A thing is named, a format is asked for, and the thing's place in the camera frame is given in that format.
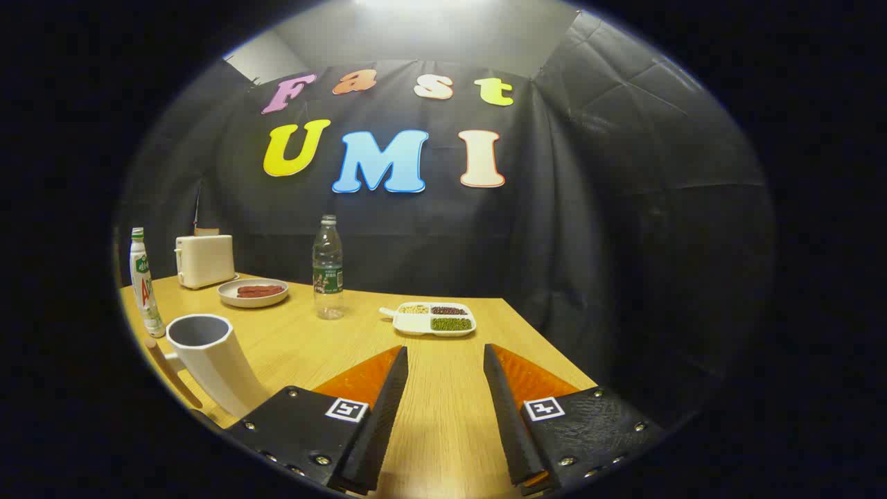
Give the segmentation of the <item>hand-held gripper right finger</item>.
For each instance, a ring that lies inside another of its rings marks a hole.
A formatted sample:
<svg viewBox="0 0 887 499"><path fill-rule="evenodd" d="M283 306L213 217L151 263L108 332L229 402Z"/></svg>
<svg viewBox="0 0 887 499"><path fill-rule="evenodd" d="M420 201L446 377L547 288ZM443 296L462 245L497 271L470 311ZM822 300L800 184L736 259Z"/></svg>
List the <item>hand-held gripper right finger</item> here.
<svg viewBox="0 0 887 499"><path fill-rule="evenodd" d="M612 389L579 389L500 345L485 344L484 375L522 496L601 479L665 438L661 424Z"/></svg>

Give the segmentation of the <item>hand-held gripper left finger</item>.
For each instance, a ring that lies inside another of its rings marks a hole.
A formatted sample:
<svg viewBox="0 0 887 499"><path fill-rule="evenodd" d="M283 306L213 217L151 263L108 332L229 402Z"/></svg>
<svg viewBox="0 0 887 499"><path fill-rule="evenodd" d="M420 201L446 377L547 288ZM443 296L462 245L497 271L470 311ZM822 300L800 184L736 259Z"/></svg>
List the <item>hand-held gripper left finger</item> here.
<svg viewBox="0 0 887 499"><path fill-rule="evenodd" d="M409 376L396 345L314 389L286 385L225 430L239 448L339 492L377 489Z"/></svg>

